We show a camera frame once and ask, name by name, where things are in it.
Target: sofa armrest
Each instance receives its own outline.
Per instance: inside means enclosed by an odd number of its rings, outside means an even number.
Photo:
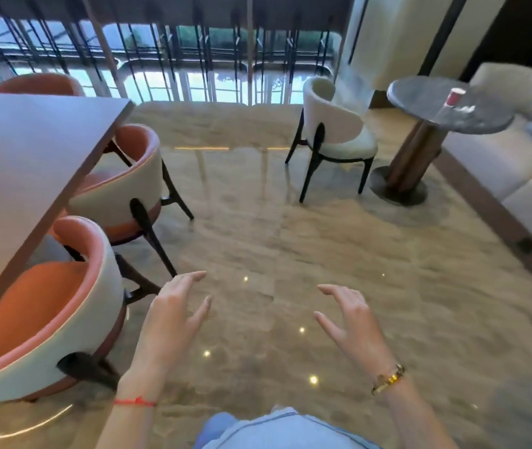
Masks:
[[[532,67],[483,63],[470,84],[532,120]]]

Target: hand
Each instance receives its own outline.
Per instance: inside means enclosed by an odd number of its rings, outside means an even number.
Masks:
[[[175,276],[152,301],[131,367],[120,380],[120,395],[157,400],[167,374],[181,362],[210,311],[208,296],[195,314],[187,318],[189,290],[204,277],[205,271]]]
[[[345,356],[363,369],[373,383],[379,375],[392,374],[397,361],[362,294],[337,285],[318,285],[318,289],[332,295],[341,307],[345,329],[321,312],[314,312],[314,317]]]

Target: red cup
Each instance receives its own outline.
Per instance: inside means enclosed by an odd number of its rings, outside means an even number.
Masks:
[[[449,107],[455,107],[455,105],[459,104],[459,101],[465,94],[465,89],[463,88],[453,88],[451,89],[451,92],[449,93],[449,96],[447,97],[447,101],[445,102],[445,105]]]

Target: red string bracelet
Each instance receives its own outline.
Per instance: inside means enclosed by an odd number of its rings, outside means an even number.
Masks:
[[[146,402],[141,398],[141,396],[137,397],[135,400],[120,400],[120,399],[114,399],[115,405],[136,405],[138,407],[155,407],[157,406],[157,402]]]

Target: gold bracelet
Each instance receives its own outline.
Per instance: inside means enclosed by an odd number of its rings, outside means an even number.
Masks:
[[[372,388],[372,395],[381,393],[383,390],[385,390],[389,386],[394,385],[398,380],[403,378],[404,373],[405,373],[405,367],[403,367],[401,364],[397,364],[397,371],[391,376],[385,378],[384,375],[379,375],[378,384],[374,385],[374,387]]]

